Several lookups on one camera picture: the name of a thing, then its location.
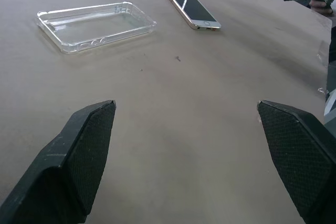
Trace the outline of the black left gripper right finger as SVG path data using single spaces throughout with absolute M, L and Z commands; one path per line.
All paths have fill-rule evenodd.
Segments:
M 336 137 L 311 113 L 261 100 L 272 162 L 306 224 L 336 224 Z

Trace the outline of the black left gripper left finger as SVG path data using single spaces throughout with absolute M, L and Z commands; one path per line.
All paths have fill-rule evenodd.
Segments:
M 116 103 L 76 111 L 0 206 L 0 224 L 83 224 L 106 166 Z

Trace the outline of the clear plastic phone case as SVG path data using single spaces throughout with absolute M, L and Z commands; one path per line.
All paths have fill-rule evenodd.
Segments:
M 65 54 L 149 34 L 156 22 L 132 2 L 39 11 L 37 25 Z

